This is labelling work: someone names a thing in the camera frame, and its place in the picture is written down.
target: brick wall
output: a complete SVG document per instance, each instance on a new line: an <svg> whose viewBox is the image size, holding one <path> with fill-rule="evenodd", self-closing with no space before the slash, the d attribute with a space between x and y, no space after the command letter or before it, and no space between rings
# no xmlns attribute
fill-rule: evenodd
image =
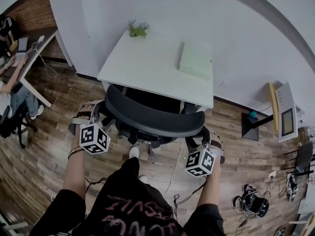
<svg viewBox="0 0 315 236"><path fill-rule="evenodd" d="M18 0L5 14L16 20L22 32L56 26L49 0ZM41 54L43 57L64 59L56 38Z"/></svg>

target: black shirt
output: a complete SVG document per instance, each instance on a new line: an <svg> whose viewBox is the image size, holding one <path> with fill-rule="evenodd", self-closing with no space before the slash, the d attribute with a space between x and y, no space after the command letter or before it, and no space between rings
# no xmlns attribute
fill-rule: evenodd
<svg viewBox="0 0 315 236"><path fill-rule="evenodd" d="M12 39L10 38L9 31L12 31L12 35L15 40L20 37L20 29L15 20L11 17L6 17L4 20L4 27L0 28L0 35L2 37L8 37L10 44L12 44Z"/></svg>
<svg viewBox="0 0 315 236"><path fill-rule="evenodd" d="M68 232L74 236L225 235L217 205L199 206L182 227L159 191L121 169L108 178L86 219L85 211L78 194L61 190L30 236Z"/></svg>

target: desk leg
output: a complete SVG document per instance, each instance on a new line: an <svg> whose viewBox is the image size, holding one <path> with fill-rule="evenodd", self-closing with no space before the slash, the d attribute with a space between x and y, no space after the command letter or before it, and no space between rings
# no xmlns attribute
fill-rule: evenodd
<svg viewBox="0 0 315 236"><path fill-rule="evenodd" d="M107 92L107 89L108 89L110 83L102 82L102 84L103 84L103 87L104 87L104 89L105 89L105 92Z"/></svg>
<svg viewBox="0 0 315 236"><path fill-rule="evenodd" d="M205 112L208 108L206 108L206 107L202 107L202 106L196 106L196 112L201 112L201 111L203 111L203 112Z"/></svg>
<svg viewBox="0 0 315 236"><path fill-rule="evenodd" d="M64 57L65 57L65 60L68 62L68 65L69 66L73 66L72 61L71 61L71 59L69 57L69 54L68 54L67 50L64 47L63 40L61 39L59 30L56 32L56 39L57 39L57 42L59 44L59 47L60 47Z"/></svg>
<svg viewBox="0 0 315 236"><path fill-rule="evenodd" d="M23 84L23 86L27 88L28 91L34 94L34 96L37 99L39 99L42 103L44 103L48 108L51 107L51 103L48 100L46 100L39 92L37 92L36 89L33 88L32 85L28 83L25 78L21 78L20 82Z"/></svg>

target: white sneaker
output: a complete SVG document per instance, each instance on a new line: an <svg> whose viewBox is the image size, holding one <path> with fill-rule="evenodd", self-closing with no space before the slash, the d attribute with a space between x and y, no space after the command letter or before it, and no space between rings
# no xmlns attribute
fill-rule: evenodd
<svg viewBox="0 0 315 236"><path fill-rule="evenodd" d="M143 182L143 183L148 183L148 182L149 182L149 179L148 179L148 177L147 177L146 175L141 175L141 176L139 177L139 180L140 180L141 182Z"/></svg>
<svg viewBox="0 0 315 236"><path fill-rule="evenodd" d="M41 115L44 112L44 106L40 105L35 116L30 116L32 120L35 120L37 116Z"/></svg>
<svg viewBox="0 0 315 236"><path fill-rule="evenodd" d="M139 153L140 153L139 148L136 146L133 146L129 151L129 158L133 158L133 157L139 158Z"/></svg>

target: white desk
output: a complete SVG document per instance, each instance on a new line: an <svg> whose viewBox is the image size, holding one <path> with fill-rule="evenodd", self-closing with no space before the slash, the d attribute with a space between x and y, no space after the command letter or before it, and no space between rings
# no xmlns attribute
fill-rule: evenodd
<svg viewBox="0 0 315 236"><path fill-rule="evenodd" d="M132 38L128 30L118 41L98 79L213 108L212 71L203 80L178 71L182 40L149 32Z"/></svg>
<svg viewBox="0 0 315 236"><path fill-rule="evenodd" d="M60 46L61 51L63 52L63 55L65 56L69 66L72 66L71 60L68 56L68 53L63 45L63 41L60 37L59 31L57 27L49 27L49 28L44 28L44 29L37 29L37 30L32 30L28 31L25 34L25 36L28 36L28 50L31 48L32 43L38 41L39 37L45 36L44 40L40 42L37 46L37 50L39 53L47 46L47 44L53 39L53 37L56 37L57 42ZM27 72L30 70L32 67L34 61L38 57L38 53L36 51L32 51L28 54L29 58L24 64L20 75L18 77L18 81L20 81L32 94L35 95L37 99L39 99L43 104L45 104L47 107L51 107L51 103L44 98L28 81L25 79L25 76ZM11 78L15 71L15 67L10 67L6 72L4 73L4 76L7 78Z"/></svg>

